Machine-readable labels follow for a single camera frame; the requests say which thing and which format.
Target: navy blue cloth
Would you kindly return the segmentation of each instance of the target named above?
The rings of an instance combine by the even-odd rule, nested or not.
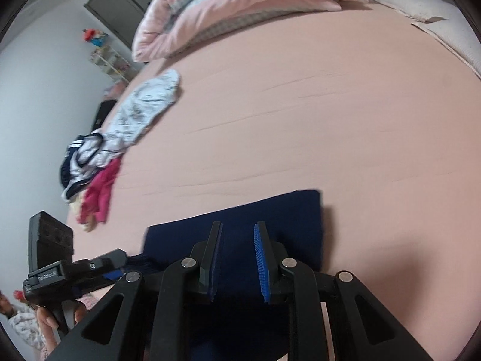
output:
[[[287,353],[288,311],[264,303],[254,224],[265,221],[270,238],[290,257],[320,270],[321,216],[320,192],[302,190],[148,229],[144,253],[167,267],[207,240],[214,221],[223,223],[215,302],[191,309],[191,361],[277,361]]]
[[[60,183],[66,189],[70,183],[70,161],[77,152],[78,148],[82,146],[85,136],[77,136],[77,138],[72,142],[65,152],[65,158],[60,166]]]

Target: pink clothing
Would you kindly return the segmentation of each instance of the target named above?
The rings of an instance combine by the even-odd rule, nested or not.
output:
[[[121,157],[112,160],[109,165],[100,171],[87,187],[84,200],[77,217],[79,224],[88,222],[93,215],[97,222],[105,222],[109,213],[112,186],[120,170]]]

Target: folded comforter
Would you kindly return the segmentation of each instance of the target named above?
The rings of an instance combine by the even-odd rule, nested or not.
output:
[[[339,11],[338,1],[153,0],[137,29],[133,59],[169,57],[201,41],[292,12]]]

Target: bed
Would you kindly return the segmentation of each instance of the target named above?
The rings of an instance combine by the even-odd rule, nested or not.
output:
[[[180,99],[124,156],[107,223],[85,233],[69,215],[74,258],[136,254],[150,225],[319,189],[323,271],[351,270],[453,360],[481,320],[481,81],[394,10],[342,7],[149,63],[123,98],[174,68]]]

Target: person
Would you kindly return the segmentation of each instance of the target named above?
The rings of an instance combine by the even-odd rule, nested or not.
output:
[[[75,323],[80,322],[86,313],[87,308],[85,304],[79,301],[78,307],[74,312]],[[45,338],[45,348],[42,350],[40,356],[40,359],[43,360],[57,347],[54,329],[57,329],[59,325],[50,311],[44,307],[39,307],[37,309],[37,320],[40,330]]]
[[[79,323],[85,317],[87,312],[98,302],[98,299],[92,295],[85,295],[77,301],[78,306],[74,312],[75,324]],[[40,330],[45,338],[45,348],[40,355],[40,361],[45,361],[45,358],[57,347],[54,329],[57,329],[59,325],[50,311],[44,307],[37,309],[37,319]],[[146,350],[144,352],[144,361],[146,361],[148,357],[149,353],[148,350]]]
[[[25,343],[37,350],[42,350],[44,339],[32,308],[24,304],[14,306],[0,292],[0,313],[7,317],[10,326]]]

